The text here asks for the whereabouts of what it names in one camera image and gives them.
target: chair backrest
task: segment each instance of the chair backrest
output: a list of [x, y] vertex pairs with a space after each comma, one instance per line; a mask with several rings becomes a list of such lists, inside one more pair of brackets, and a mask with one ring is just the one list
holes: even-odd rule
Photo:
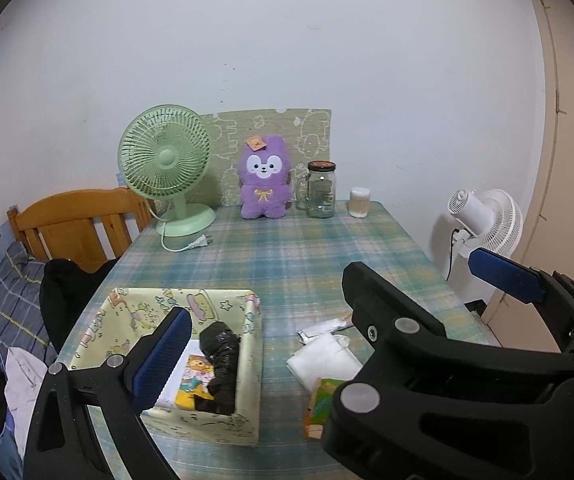
[[132, 243], [124, 215], [133, 213], [138, 230], [151, 220], [147, 200], [125, 187], [81, 189], [43, 198], [22, 213], [8, 211], [16, 240], [40, 260], [68, 258], [87, 272], [94, 272], [107, 256], [94, 227], [94, 218], [103, 222], [109, 244], [118, 258]]

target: plaid tablecloth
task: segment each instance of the plaid tablecloth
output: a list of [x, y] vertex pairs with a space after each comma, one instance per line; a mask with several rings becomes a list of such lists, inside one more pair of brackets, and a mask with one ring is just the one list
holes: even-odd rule
[[[404, 229], [379, 203], [366, 219], [337, 204], [331, 219], [308, 218], [294, 208], [278, 220], [243, 220], [240, 207], [222, 207], [208, 230], [207, 248], [170, 253], [152, 226], [145, 229], [107, 276], [78, 319], [59, 355], [69, 364], [83, 333], [116, 286], [250, 288], [263, 309], [265, 354], [257, 447], [205, 444], [151, 433], [182, 480], [324, 479], [355, 476], [303, 436], [307, 394], [285, 361], [301, 346], [297, 330], [349, 311], [343, 301], [343, 269], [363, 261], [440, 319], [448, 336], [497, 344], [493, 334], [458, 300]], [[186, 239], [168, 238], [172, 247]], [[365, 361], [370, 347], [355, 328], [350, 348]], [[128, 479], [97, 408], [94, 426], [117, 479]]]

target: green fan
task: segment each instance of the green fan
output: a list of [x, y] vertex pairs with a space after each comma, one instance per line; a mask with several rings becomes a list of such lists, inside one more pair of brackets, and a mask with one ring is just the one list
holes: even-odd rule
[[164, 236], [205, 229], [216, 215], [205, 204], [188, 204], [185, 193], [205, 175], [209, 136], [202, 118], [189, 108], [160, 105], [136, 117], [118, 145], [118, 168], [125, 184], [145, 198], [171, 200], [174, 208], [159, 218]]

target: blue gripper pad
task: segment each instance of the blue gripper pad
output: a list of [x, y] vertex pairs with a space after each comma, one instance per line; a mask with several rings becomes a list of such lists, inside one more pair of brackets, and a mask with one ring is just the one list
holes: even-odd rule
[[[136, 413], [154, 406], [192, 336], [192, 318], [184, 308], [173, 309], [161, 324], [169, 316], [175, 317], [134, 374], [132, 406]], [[157, 332], [158, 329], [151, 336], [157, 336]]]
[[469, 270], [481, 280], [523, 303], [542, 303], [545, 290], [535, 270], [527, 269], [499, 254], [476, 249], [469, 255]]

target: door frame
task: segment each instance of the door frame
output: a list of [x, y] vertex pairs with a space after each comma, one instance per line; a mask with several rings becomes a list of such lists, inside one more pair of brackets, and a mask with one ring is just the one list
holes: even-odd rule
[[[554, 40], [543, 0], [531, 0], [531, 2], [536, 13], [542, 54], [545, 61], [545, 130], [542, 137], [542, 150], [540, 152], [536, 183], [531, 196], [531, 203], [529, 203], [529, 209], [525, 216], [522, 237], [512, 254], [512, 260], [518, 263], [522, 263], [529, 249], [538, 218], [542, 212], [542, 206], [549, 186], [551, 167], [554, 161], [556, 135], [558, 132], [558, 72]], [[481, 316], [484, 323], [489, 324], [496, 315], [504, 296], [505, 293], [502, 290], [496, 289], [489, 301], [489, 305]]]

